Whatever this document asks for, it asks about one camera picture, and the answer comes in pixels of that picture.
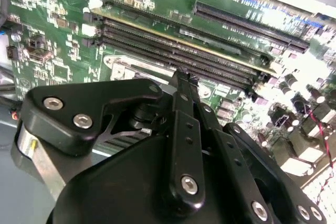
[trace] ram slot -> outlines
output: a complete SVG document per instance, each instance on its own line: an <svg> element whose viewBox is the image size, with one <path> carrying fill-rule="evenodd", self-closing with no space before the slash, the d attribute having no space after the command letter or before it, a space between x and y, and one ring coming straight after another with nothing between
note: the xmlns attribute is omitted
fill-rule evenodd
<svg viewBox="0 0 336 224"><path fill-rule="evenodd" d="M154 41L150 41L144 38L139 38L135 35L129 35L122 31L110 31L110 32L105 32L104 36L113 38L118 41L125 41L127 44L134 45L142 49L146 48L146 49L151 49L151 50L159 50L162 54L165 53L166 57L177 57L177 59L185 60L190 65L195 65L204 71L212 72L219 76L228 78L229 80L234 80L236 82L240 82L240 83L247 84L247 85L251 84L252 82L251 77L246 78L246 77L242 77L239 74L231 73L226 70L225 66L222 66L217 63L201 61L198 59L197 56L194 56L192 54L180 51L178 49L174 49L166 45L158 45Z"/></svg>
<svg viewBox="0 0 336 224"><path fill-rule="evenodd" d="M187 29L193 33L197 33L197 34L200 34L202 36L207 36L208 38L210 39L213 39L213 40L217 40L221 43L224 43L224 44L228 44L228 45L231 45L233 47L237 47L239 48L241 51L244 51L244 52L251 52L253 51L255 54L259 54L260 51L258 50L255 50L255 49L252 49L252 48L246 48L240 44L237 44L237 43L234 43L232 41L229 41L227 39L224 39L218 35L214 35L214 34L211 34L209 32L206 32L206 31L203 31L203 30L199 30L197 28L194 28L194 27L191 27L191 26L186 26L186 25L182 25L178 22L175 22L173 20L170 20L170 19L167 19L167 18L164 18L162 16L159 16L159 15L156 15L154 13L150 13L150 12L147 12L145 10L139 10L139 9L135 9L129 5L126 5L126 4L123 4L119 1L115 1L115 0L103 0L103 5L110 8L110 7L116 7L116 8L120 8L122 10L126 10L128 12L132 12L134 14L137 14L139 16L143 16L143 17L147 17L147 18L150 18L150 19L153 19L153 20L157 20L159 22L162 22L164 24L167 24L167 25L170 25L170 26L174 26L176 28L183 28L183 29Z"/></svg>
<svg viewBox="0 0 336 224"><path fill-rule="evenodd" d="M231 73L239 74L239 75L244 76L246 78L249 78L251 75L253 75L253 76L258 76L259 75L259 72L256 71L253 68L243 66L241 64L238 64L236 62L232 62L232 61L224 59L222 57L218 57L216 55L212 55L210 53L201 51L201 50L193 48L191 46L181 44L181 43L179 43L175 40L163 38L161 36L151 34L151 33L145 32L143 30L140 30L140 29L137 29L137 28L134 28L134 27L129 27L125 24L121 24L119 22L116 22L116 21L110 20L110 19L106 19L104 21L104 24L106 25L106 27L104 28L106 31L109 31L111 29L117 29L117 30L120 30L120 31L125 31L129 34L134 34L134 35L137 35L139 37L143 37L143 38L146 38L148 40L155 41L156 43L160 43L162 45L167 45L167 46L179 49L181 51L191 53L191 54L195 55L195 57L200 57L200 58L202 58L206 61L211 61L211 62L221 64L223 67L225 67L226 71L229 71Z"/></svg>
<svg viewBox="0 0 336 224"><path fill-rule="evenodd" d="M199 69L192 65L192 61L188 61L183 59L182 57L178 55L172 55L172 54L166 54L165 52L162 52L160 49L155 50L148 50L143 48L138 48L133 45L128 45L125 43L125 39L123 41L118 41L112 38L103 37L102 42L105 44L108 44L115 49L119 51L123 51L126 54L134 55L137 57L141 57L143 59L147 59L150 61L157 61L165 64L166 66L173 66L176 68L185 68L190 73L195 74L201 78L212 80L227 86L230 86L232 88L235 88L237 90L246 90L249 85L242 84L233 80L228 80L225 77L218 76L214 73L204 71L202 69Z"/></svg>
<svg viewBox="0 0 336 224"><path fill-rule="evenodd" d="M295 36L252 22L199 1L195 3L194 14L205 20L221 23L228 28L235 28L248 35L269 40L296 52L304 53L309 48L308 42Z"/></svg>

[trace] capacitor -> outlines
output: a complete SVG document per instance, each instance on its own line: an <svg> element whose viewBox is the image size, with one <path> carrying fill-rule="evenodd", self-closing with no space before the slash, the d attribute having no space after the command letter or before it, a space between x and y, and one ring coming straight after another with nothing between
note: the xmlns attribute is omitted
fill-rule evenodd
<svg viewBox="0 0 336 224"><path fill-rule="evenodd" d="M336 89L333 89L329 92L330 98L336 100Z"/></svg>
<svg viewBox="0 0 336 224"><path fill-rule="evenodd" d="M308 90L317 103L322 103L326 100L326 98L317 89L308 89Z"/></svg>
<svg viewBox="0 0 336 224"><path fill-rule="evenodd" d="M262 147L266 147L267 141L266 141L265 136L262 133L258 133L257 138L258 138L259 143L262 145Z"/></svg>
<svg viewBox="0 0 336 224"><path fill-rule="evenodd" d="M290 87L293 90L299 90L300 88L299 81L293 75L290 75L289 77L287 77L286 83L288 87Z"/></svg>
<svg viewBox="0 0 336 224"><path fill-rule="evenodd" d="M292 132L294 130L294 127L289 121L286 121L284 123L284 127L286 128L287 132Z"/></svg>
<svg viewBox="0 0 336 224"><path fill-rule="evenodd" d="M291 100L294 98L295 91L292 90L290 87L288 87L287 83L282 82L280 83L279 87L288 100Z"/></svg>
<svg viewBox="0 0 336 224"><path fill-rule="evenodd" d="M288 122L292 124L292 126L298 126L300 121L296 117L296 115L293 112L288 112Z"/></svg>
<svg viewBox="0 0 336 224"><path fill-rule="evenodd" d="M244 110L241 113L241 115L242 115L241 119L243 119L243 121L246 122L246 123L250 123L253 119L251 113L248 110Z"/></svg>
<svg viewBox="0 0 336 224"><path fill-rule="evenodd" d="M292 103L295 110L303 115L307 114L310 109L306 99L301 96L297 96L294 99L292 99Z"/></svg>

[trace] black mounting arm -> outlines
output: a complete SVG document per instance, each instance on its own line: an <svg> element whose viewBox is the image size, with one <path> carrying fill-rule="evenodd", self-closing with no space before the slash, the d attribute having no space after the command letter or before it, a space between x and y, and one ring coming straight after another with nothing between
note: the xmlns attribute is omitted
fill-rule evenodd
<svg viewBox="0 0 336 224"><path fill-rule="evenodd" d="M95 143L151 136L91 166ZM48 186L48 223L326 223L321 210L234 123L222 128L197 83L145 80L30 90L12 149Z"/></svg>

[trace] dimm slot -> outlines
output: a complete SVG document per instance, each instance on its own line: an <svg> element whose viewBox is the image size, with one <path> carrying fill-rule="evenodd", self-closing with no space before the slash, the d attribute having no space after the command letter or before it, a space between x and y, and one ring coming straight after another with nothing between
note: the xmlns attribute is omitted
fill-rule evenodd
<svg viewBox="0 0 336 224"><path fill-rule="evenodd" d="M141 48L135 48L133 46L127 45L124 42L120 41L115 41L113 39L103 37L102 42L114 47L117 50L124 51L126 54L134 55L137 57L141 57L143 59L148 59L148 60L155 60L158 62L162 62L166 64L166 66L174 66L176 68L183 67L189 70L190 73L195 74L201 78L210 80L210 81L215 81L227 86L230 86L232 88L235 88L240 91L246 90L249 86L243 85L241 83L237 82L228 82L227 78L222 78L220 76L217 76L212 73L204 72L203 70L196 69L195 67L192 67L188 64L185 64L184 62L179 62L175 59L172 58L165 58L160 55L157 55L153 52L149 52L147 50L141 49Z"/></svg>
<svg viewBox="0 0 336 224"><path fill-rule="evenodd" d="M150 41L150 40L145 39L145 38L140 38L140 37L137 37L135 35L130 35L125 31L118 31L118 30L113 30L113 29L109 28L108 31L104 32L104 35L107 36L107 37L122 36L122 37L124 37L128 40L132 39L136 42L141 42L145 45L151 45L151 46L157 47L157 43L155 41ZM194 62L198 62L198 64L204 65L204 68L208 67L210 69L216 69L216 70L221 71L223 73L227 73L228 78L231 78L231 79L236 78L237 81L245 83L245 84L250 84L251 80L253 78L252 75L248 75L248 74L239 72L237 70L231 69L230 67L224 66L220 63L211 62L211 61L202 61L199 58L199 56L193 55L193 54L188 53L188 52L181 51L179 49L172 48L172 47L164 45L164 44L161 44L160 48L169 51L173 55L181 55L183 57L187 57L187 58L191 59Z"/></svg>
<svg viewBox="0 0 336 224"><path fill-rule="evenodd" d="M200 17L200 18L202 18L204 20L207 20L207 21L210 21L210 22L219 23L219 24L225 26L227 29L235 30L236 32L239 32L239 33L244 33L246 36L249 36L249 37L254 36L254 37L259 38L259 39L268 40L268 41L272 42L273 44L277 45L279 48L292 50L292 51L298 52L300 54L303 54L303 53L306 52L306 50L303 49L303 48L288 44L288 43L283 42L283 41L278 40L278 39L270 38L270 37L268 37L266 35L263 35L263 34L259 34L255 31L251 31L251 30L249 30L245 27L238 26L238 25L232 24L230 22L224 21L224 20L222 20L218 17L212 16L210 14L197 12L195 14L195 16Z"/></svg>
<svg viewBox="0 0 336 224"><path fill-rule="evenodd" d="M172 51L171 48L163 48L163 47L158 47L157 45L151 45L147 40L143 40L141 38L138 37L132 37L132 36L127 36L127 35L123 35L123 34L116 34L116 33L105 33L105 36L112 38L114 40L117 40L119 42L124 42L125 44L128 44L130 46L136 46L138 48L141 48L143 50L148 50L148 51L152 51L155 52L158 55L162 55L164 57L167 58L174 58L180 62L184 62L190 66L193 66L195 68L199 68L202 69L203 71L206 72L211 72L213 74L222 76L224 78L227 78L228 82L230 82L230 80L233 80L235 82L239 82L242 84L246 84L246 85L250 85L251 84L251 80L247 79L247 78L242 78L238 75L235 74L231 74L223 69L218 69L214 66L211 66L207 63L201 62L199 60L194 59L193 56L190 55L186 55L186 54L180 54L180 52L178 51Z"/></svg>
<svg viewBox="0 0 336 224"><path fill-rule="evenodd" d="M274 28L264 26L262 24L258 24L256 22L252 22L251 20L247 20L245 18L242 18L240 16L231 14L229 12L226 12L224 10L218 9L213 6L209 6L207 4L201 3L199 1L196 1L195 7L194 7L194 13L202 12L206 14L210 14L212 16L215 16L217 18L220 18L222 20L225 20L227 22L230 22L232 24L243 26L249 30L265 34L267 36L270 36L275 39L279 39L281 41L287 42L289 44L293 44L295 46L307 49L309 47L309 43L306 41L301 40L300 38L297 38L293 35L286 34L282 31L276 30Z"/></svg>
<svg viewBox="0 0 336 224"><path fill-rule="evenodd" d="M237 47L240 50L245 51L245 52L253 51L256 54L260 53L260 51L256 50L255 48L250 47L250 48L248 48L248 50L246 50L246 48L244 46L242 46L240 44L237 44L237 43L234 43L232 41L229 41L227 39L224 39L224 38L222 38L222 37L220 37L218 35L214 35L214 34L211 34L209 32L206 32L206 31L203 31L203 30L199 30L199 29L191 27L191 26L186 26L186 25L180 24L178 22L175 22L173 20L164 18L162 16L159 16L159 15L156 15L156 14L153 14L153 13L149 13L149 12L147 12L145 10L134 9L133 7L131 7L129 5L126 5L126 4L124 4L122 2L119 2L119 1L115 1L115 0L103 0L103 5L104 6L107 6L107 5L115 6L117 8L121 8L123 10L127 10L129 12L136 13L136 14L138 14L140 16L143 16L143 17L151 18L153 20L158 20L158 21L166 23L168 25L172 25L172 26L175 26L175 27L178 27L178 28L182 28L182 29L187 29L187 30L190 30L193 33L198 33L200 35L207 36L207 37L209 37L209 38L211 38L213 40L217 40L217 41L219 41L221 43Z"/></svg>
<svg viewBox="0 0 336 224"><path fill-rule="evenodd" d="M190 46L178 43L177 41L162 38L162 37L157 36L155 34L150 34L148 32L145 32L143 30L140 30L140 29L137 29L137 28L134 28L134 27L129 27L127 25L121 24L121 23L116 22L114 20L112 21L112 20L106 19L104 21L104 24L106 25L105 29L107 29L107 30L112 29L112 28L113 29L118 29L118 30L121 30L121 31L125 31L129 34L134 34L134 35L137 35L137 36L140 36L140 37L158 42L158 43L163 44L163 45L167 45L167 46L170 46L170 47L173 47L173 48L180 49L182 51L194 54L196 57L201 57L204 60L216 62L216 63L219 63L223 66L226 66L227 68L230 68L230 70L227 69L227 71L230 71L230 72L236 73L236 74L240 74L240 75L242 75L244 77L247 77L247 78L249 78L250 75L253 75L253 76L258 76L259 75L259 72L256 71L255 69L252 69L252 68L249 68L247 66L243 66L243 65L240 65L238 63L223 59L221 57L209 54L207 52L203 52L201 50L192 48Z"/></svg>

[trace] black plastic bracket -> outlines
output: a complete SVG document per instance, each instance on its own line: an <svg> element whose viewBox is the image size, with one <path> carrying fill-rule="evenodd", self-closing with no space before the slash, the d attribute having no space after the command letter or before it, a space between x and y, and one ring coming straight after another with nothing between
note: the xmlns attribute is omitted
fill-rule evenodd
<svg viewBox="0 0 336 224"><path fill-rule="evenodd" d="M223 131L236 140L245 160L248 161L253 178L258 182L258 189L262 192L273 216L276 216L280 223L326 223L324 216L321 215L321 220L314 217L312 209L319 207L242 128L234 123L228 123L223 127Z"/></svg>
<svg viewBox="0 0 336 224"><path fill-rule="evenodd" d="M214 111L204 103L197 104L198 113L207 146L213 154L222 161L221 167L224 174L228 175L236 196L236 208L240 208L239 216L242 223L273 223L271 212L249 171L249 168L240 152L235 139L222 131ZM254 204L263 207L263 219L260 219L253 210Z"/></svg>
<svg viewBox="0 0 336 224"><path fill-rule="evenodd" d="M50 97L62 101L63 107L46 108L44 100ZM113 114L115 109L123 111L133 104L153 103L161 97L159 86L147 79L38 87L26 94L21 117L34 136L66 154L78 156L92 150L104 130L104 115ZM92 126L77 127L73 120L78 114L89 116Z"/></svg>

